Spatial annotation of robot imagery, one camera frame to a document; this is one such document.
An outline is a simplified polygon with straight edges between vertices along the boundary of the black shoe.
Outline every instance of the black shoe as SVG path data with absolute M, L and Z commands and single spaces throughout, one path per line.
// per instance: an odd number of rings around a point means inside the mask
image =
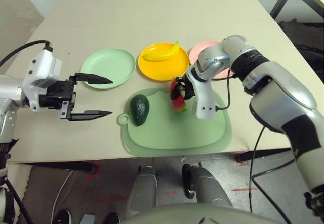
M 72 224 L 71 214 L 68 210 L 61 210 L 55 217 L 53 224 Z
M 194 197 L 194 192 L 190 192 L 190 181 L 191 181 L 191 174 L 190 174 L 191 166 L 189 164 L 184 164 L 182 166 L 182 181 L 183 181 L 183 190 L 184 194 L 188 199 L 192 199 Z
M 120 217 L 116 212 L 110 213 L 103 221 L 103 224 L 118 224 L 118 223 L 120 223 Z

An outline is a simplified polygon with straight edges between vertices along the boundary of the watermelon slice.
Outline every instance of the watermelon slice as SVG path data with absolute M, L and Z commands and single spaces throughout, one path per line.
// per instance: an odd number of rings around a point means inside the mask
M 175 80 L 173 80 L 171 82 L 170 99 L 171 99 L 172 92 L 174 90 L 178 90 L 178 89 L 175 89 L 177 84 L 178 84 L 178 82 L 176 82 Z M 178 112 L 183 112 L 183 111 L 187 110 L 186 103 L 185 103 L 184 98 L 183 98 L 182 94 L 180 93 L 180 91 L 179 91 L 179 95 L 175 99 L 171 99 L 171 106 L 174 110 L 176 110 Z

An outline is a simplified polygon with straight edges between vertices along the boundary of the avocado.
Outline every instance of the avocado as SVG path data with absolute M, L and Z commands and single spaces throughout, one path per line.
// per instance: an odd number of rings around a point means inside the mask
M 130 108 L 134 123 L 137 126 L 144 124 L 148 111 L 150 110 L 150 103 L 147 97 L 143 94 L 133 96 L 130 102 Z

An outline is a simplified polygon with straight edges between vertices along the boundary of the white tabletop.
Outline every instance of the white tabletop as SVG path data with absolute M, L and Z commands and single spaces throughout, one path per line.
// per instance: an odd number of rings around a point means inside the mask
M 148 45 L 175 42 L 189 50 L 205 40 L 220 41 L 239 34 L 268 59 L 282 64 L 314 94 L 324 112 L 324 86 L 289 39 L 257 0 L 60 0 L 30 41 L 47 39 L 53 54 L 63 60 L 61 78 L 79 72 L 83 61 L 103 48 L 123 48 L 137 57 Z M 23 78 L 29 61 L 42 47 L 20 53 L 8 74 Z M 168 87 L 144 78 L 138 71 L 125 84 L 96 91 L 80 83 L 74 112 L 107 110 L 113 114 L 85 122 L 59 119 L 59 111 L 32 113 L 20 109 L 15 129 L 19 142 L 12 149 L 14 162 L 49 162 L 131 157 L 122 146 L 116 118 L 136 91 Z M 249 111 L 250 96 L 239 79 L 230 82 L 228 110 L 232 141 L 224 152 L 253 149 L 262 126 Z M 226 82 L 213 88 L 227 102 Z M 259 149 L 284 148 L 285 136 L 265 131 Z

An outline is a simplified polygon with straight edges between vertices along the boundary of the banana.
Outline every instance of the banana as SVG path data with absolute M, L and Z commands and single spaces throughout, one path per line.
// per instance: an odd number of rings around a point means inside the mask
M 143 58 L 147 61 L 165 61 L 174 57 L 179 52 L 179 42 L 176 42 L 169 49 L 165 51 L 152 50 L 143 55 Z

